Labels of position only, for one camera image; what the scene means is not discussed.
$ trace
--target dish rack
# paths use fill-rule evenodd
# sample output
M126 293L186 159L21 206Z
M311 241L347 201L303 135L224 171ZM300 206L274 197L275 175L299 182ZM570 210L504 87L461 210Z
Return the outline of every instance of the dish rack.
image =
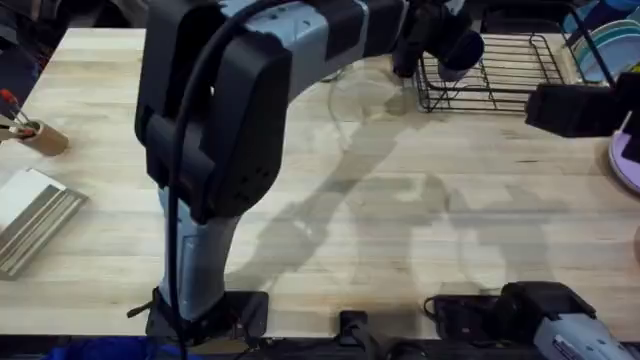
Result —
M576 21L577 31L594 53L606 82L614 86L591 35L571 5L546 1L522 1L520 4L565 7L567 14ZM497 4L491 10L499 9L499 6ZM482 60L457 82L441 80L438 60L425 53L419 60L414 77L422 111L525 112L529 96L539 84L588 84L576 55L567 45L571 34L565 33L560 23L538 19L501 20L500 23L554 29L561 41L554 43L538 33L483 34L485 51Z

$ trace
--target wooden cup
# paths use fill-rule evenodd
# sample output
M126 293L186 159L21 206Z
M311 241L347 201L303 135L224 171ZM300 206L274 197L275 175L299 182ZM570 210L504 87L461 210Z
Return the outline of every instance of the wooden cup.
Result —
M60 155L69 146L69 138L58 130L40 120L32 123L37 123L37 132L34 136L19 140L22 144L45 156Z

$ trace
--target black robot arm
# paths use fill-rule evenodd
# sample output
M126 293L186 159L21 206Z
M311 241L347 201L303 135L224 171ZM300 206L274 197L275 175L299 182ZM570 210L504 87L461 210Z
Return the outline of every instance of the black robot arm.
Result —
M165 209L175 118L193 63L221 24L253 2L153 2L135 130ZM392 50L396 73L411 76L424 50L445 56L452 46L443 44L469 25L437 1L309 0L260 12L213 54L188 118L176 189L179 313L191 344L230 330L238 321L231 313L252 335L264 332L264 321L246 326L242 318L261 311L247 304L266 294L234 297L224 268L240 216L280 170L288 104L342 67ZM170 328L167 264L153 295L147 332L154 335Z

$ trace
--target wooden table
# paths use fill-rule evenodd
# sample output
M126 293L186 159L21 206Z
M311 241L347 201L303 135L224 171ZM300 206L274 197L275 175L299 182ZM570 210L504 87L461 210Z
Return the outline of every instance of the wooden table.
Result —
M144 32L70 30L26 112L72 148L0 147L0 177L35 167L90 197L19 281L0 333L143 334L163 270L163 217L133 133ZM269 335L321 336L342 309L435 336L436 293L555 280L621 339L640 333L640 202L603 176L606 140L564 140L522 115L415 110L388 59L354 65L289 108L284 165L241 221L228 287L271 295Z

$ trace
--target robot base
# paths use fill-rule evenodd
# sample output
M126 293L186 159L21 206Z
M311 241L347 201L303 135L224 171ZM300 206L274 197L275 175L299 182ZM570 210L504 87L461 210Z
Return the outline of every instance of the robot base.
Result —
M169 325L171 309L158 289L153 290L153 305L147 319L148 336L176 341ZM227 291L208 313L195 321L182 320L185 341L197 346L215 338L259 338L267 331L269 294L261 291Z
M437 295L433 301L436 331L442 340L484 342L492 336L490 313L497 296Z

